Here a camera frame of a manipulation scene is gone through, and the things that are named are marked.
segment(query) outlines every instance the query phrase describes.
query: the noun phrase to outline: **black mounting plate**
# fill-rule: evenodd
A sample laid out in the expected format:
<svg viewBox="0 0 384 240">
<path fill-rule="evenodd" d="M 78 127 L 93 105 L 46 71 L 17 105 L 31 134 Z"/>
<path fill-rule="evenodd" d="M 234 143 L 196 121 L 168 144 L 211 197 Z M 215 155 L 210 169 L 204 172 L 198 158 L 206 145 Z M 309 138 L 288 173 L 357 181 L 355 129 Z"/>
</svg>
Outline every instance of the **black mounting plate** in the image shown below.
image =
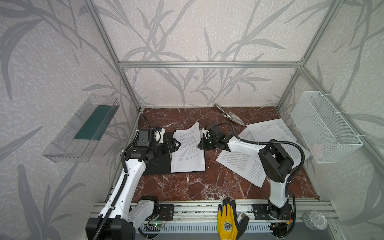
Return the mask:
<svg viewBox="0 0 384 240">
<path fill-rule="evenodd" d="M 175 205 L 173 204 L 160 204 L 159 212 L 161 213 L 156 219 L 153 219 L 152 221 L 172 221 L 173 220 L 173 211 L 175 209 Z"/>
<path fill-rule="evenodd" d="M 271 218 L 268 214 L 268 204 L 252 204 L 251 209 L 253 211 L 253 214 L 255 215 L 256 220 L 276 220 L 274 218 Z M 290 215 L 288 212 L 292 213 L 292 206 L 290 204 L 285 204 L 281 210 L 283 211 L 282 217 L 284 217 L 284 220 L 289 220 Z"/>
</svg>

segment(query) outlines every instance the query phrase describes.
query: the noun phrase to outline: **paper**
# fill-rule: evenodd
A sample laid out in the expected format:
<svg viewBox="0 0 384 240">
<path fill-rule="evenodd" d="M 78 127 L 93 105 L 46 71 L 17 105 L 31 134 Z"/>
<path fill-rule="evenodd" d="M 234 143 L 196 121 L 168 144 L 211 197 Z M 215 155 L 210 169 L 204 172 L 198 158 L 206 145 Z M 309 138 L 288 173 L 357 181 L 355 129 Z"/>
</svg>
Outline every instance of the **paper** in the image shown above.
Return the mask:
<svg viewBox="0 0 384 240">
<path fill-rule="evenodd" d="M 205 171 L 204 151 L 197 148 L 200 143 L 199 122 L 186 130 L 176 130 L 173 137 L 181 143 L 172 153 L 170 172 Z"/>
<path fill-rule="evenodd" d="M 288 136 L 288 134 L 286 134 L 278 126 L 270 127 L 267 130 L 262 131 L 262 132 L 256 134 L 256 137 L 259 139 L 260 142 L 266 142 L 266 141 L 269 141 L 271 139 L 275 139 L 275 140 L 278 140 L 278 141 L 290 141 L 290 142 L 297 143 L 293 138 Z M 308 152 L 300 144 L 298 144 L 298 145 L 303 149 L 304 155 L 305 155 L 305 159 L 308 159 L 309 156 L 311 155 L 311 153 Z M 293 159 L 294 164 L 293 164 L 292 168 L 294 168 L 297 165 L 299 165 L 300 161 L 301 161 L 300 151 L 296 147 L 294 147 L 292 145 L 282 144 L 282 146 L 287 151 L 287 153 L 291 156 L 291 158 Z"/>
<path fill-rule="evenodd" d="M 255 141 L 248 128 L 242 131 L 239 137 Z M 251 157 L 241 152 L 222 151 L 216 161 L 250 181 L 255 186 L 263 186 L 266 174 L 259 158 Z"/>
<path fill-rule="evenodd" d="M 288 134 L 288 136 L 293 138 L 294 141 L 297 141 L 297 138 L 293 135 L 293 133 L 289 130 L 289 128 L 287 127 L 287 125 L 284 123 L 284 121 L 281 118 L 269 120 L 269 121 L 265 121 L 265 122 L 258 122 L 258 123 L 249 124 L 249 125 L 247 125 L 247 128 L 249 129 L 249 131 L 251 131 L 252 136 L 255 137 L 256 134 L 258 134 L 264 130 L 267 130 L 268 128 L 273 127 L 273 126 L 278 126 L 281 130 L 283 130 L 286 134 Z"/>
</svg>

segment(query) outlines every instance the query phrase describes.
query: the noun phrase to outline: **leaf pattern wallpaper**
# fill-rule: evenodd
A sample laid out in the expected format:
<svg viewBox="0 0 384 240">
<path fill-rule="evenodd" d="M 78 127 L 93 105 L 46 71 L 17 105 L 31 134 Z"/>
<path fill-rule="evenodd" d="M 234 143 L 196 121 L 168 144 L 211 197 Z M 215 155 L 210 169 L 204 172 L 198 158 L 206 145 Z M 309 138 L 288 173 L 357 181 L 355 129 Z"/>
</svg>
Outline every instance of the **leaf pattern wallpaper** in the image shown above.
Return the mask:
<svg viewBox="0 0 384 240">
<path fill-rule="evenodd" d="M 331 1 L 95 3 L 120 61 L 298 61 Z M 140 104 L 157 107 L 275 106 L 293 71 L 125 69 Z"/>
<path fill-rule="evenodd" d="M 383 0 L 344 1 L 305 65 L 382 153 L 383 4 Z M 300 77 L 281 109 L 294 131 L 298 129 L 290 112 L 302 91 L 312 88 Z M 384 176 L 362 149 L 334 164 L 318 164 L 310 158 L 305 167 L 318 194 L 332 202 L 351 240 L 382 239 Z"/>
<path fill-rule="evenodd" d="M 82 1 L 0 2 L 0 239 L 79 239 L 137 111 Z M 87 163 L 41 154 L 90 93 L 120 107 Z"/>
</svg>

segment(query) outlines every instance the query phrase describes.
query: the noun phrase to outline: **marble surface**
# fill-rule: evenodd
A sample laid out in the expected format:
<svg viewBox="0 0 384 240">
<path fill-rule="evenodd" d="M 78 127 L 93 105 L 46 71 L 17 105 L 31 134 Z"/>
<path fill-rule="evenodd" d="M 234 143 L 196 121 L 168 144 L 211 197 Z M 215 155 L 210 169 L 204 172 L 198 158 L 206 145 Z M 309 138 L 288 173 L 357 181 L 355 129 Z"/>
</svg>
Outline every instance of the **marble surface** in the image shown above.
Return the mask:
<svg viewBox="0 0 384 240">
<path fill-rule="evenodd" d="M 239 116 L 245 124 L 280 118 L 274 107 L 224 108 Z M 162 126 L 166 132 L 190 128 L 199 121 L 200 129 L 213 123 L 229 120 L 215 108 L 158 108 L 145 109 L 144 114 L 152 127 Z M 245 126 L 234 124 L 237 133 Z M 222 126 L 230 132 L 230 126 Z M 206 151 L 206 172 L 178 173 L 142 176 L 132 202 L 141 196 L 158 196 L 160 201 L 222 199 L 267 199 L 270 194 L 269 179 L 262 188 L 256 187 L 240 175 L 232 172 L 216 161 L 220 151 Z M 317 197 L 304 169 L 292 179 L 290 190 L 296 197 Z"/>
</svg>

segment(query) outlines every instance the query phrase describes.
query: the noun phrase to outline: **yellow glove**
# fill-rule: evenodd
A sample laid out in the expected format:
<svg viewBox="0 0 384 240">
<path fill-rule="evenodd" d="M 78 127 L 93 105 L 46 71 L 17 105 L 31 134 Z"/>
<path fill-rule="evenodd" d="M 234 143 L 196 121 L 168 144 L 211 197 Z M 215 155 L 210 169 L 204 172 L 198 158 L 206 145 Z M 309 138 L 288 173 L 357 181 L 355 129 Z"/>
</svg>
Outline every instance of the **yellow glove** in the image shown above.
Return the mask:
<svg viewBox="0 0 384 240">
<path fill-rule="evenodd" d="M 238 240 L 245 232 L 248 226 L 248 217 L 241 220 L 241 223 L 237 223 L 236 203 L 234 200 L 225 198 L 223 200 L 223 206 L 218 206 L 218 234 L 221 240 Z"/>
</svg>

